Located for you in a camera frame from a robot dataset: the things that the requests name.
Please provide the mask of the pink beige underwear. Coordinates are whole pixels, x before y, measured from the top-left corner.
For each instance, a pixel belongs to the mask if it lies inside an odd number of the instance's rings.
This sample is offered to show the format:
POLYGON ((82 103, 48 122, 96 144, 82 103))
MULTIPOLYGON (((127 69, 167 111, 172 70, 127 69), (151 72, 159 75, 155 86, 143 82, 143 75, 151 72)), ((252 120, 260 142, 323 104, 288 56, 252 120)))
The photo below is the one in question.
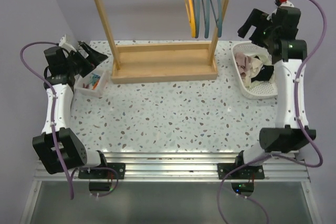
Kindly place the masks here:
POLYGON ((263 62, 255 57, 247 56, 241 52, 234 55, 240 76, 247 80, 256 77, 263 67, 263 62))

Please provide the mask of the yellow plastic hanger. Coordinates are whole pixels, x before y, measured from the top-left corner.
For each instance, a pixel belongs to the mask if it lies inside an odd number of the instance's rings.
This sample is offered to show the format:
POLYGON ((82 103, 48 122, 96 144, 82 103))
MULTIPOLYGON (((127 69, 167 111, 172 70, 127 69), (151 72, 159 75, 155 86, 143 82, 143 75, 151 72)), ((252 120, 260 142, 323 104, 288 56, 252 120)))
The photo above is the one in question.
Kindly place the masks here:
POLYGON ((195 21, 195 14, 194 14, 194 4, 193 0, 184 0, 186 13, 188 17, 188 23, 191 29, 191 37, 196 37, 196 21, 195 21))

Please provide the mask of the orange clothespin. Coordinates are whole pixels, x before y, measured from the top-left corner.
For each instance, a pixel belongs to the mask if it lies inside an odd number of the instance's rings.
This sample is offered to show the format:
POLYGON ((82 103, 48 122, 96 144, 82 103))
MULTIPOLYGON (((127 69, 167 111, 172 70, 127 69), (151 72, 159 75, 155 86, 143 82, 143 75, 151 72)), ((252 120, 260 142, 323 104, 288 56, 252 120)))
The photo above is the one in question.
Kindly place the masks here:
POLYGON ((99 84, 99 80, 93 85, 92 89, 94 90, 98 84, 99 84))

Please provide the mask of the black underwear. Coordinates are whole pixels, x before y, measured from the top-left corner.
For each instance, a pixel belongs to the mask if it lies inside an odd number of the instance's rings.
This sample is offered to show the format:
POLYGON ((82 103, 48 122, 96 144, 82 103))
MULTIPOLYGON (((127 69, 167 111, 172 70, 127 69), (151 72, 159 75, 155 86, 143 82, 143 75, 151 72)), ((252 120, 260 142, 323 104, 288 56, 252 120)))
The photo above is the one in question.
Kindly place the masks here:
POLYGON ((273 65, 263 65, 259 73, 251 78, 251 82, 255 81, 269 81, 274 74, 274 66, 273 65))

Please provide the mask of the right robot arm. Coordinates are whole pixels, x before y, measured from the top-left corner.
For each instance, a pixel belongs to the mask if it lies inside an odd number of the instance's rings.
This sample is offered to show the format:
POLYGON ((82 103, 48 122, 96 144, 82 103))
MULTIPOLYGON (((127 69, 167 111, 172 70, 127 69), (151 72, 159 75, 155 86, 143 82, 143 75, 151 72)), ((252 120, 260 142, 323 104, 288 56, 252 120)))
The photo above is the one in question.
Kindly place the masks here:
POLYGON ((259 144, 241 151, 235 158, 234 172, 240 178, 246 178, 253 166, 261 165, 273 155, 298 151, 316 138, 304 108, 303 63, 307 43, 296 38, 300 16, 300 9, 295 7, 278 7, 271 15, 253 9, 238 30, 239 37, 244 38, 251 27, 256 28, 249 39, 271 55, 278 92, 275 127, 262 128, 259 144))

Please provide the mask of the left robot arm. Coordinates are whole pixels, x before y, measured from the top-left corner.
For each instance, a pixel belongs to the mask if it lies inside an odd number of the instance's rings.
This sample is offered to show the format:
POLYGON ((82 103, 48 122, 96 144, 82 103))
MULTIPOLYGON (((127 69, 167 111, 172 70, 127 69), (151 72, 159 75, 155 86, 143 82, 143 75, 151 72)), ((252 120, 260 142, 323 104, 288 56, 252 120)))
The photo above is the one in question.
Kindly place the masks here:
POLYGON ((44 76, 48 97, 46 122, 41 135, 32 140, 33 148, 46 171, 61 173, 65 169, 90 168, 97 178, 104 178, 109 165, 101 151, 88 151, 70 128, 70 110, 74 94, 75 76, 86 77, 108 57, 85 42, 79 46, 87 53, 53 46, 44 50, 50 76, 44 76))

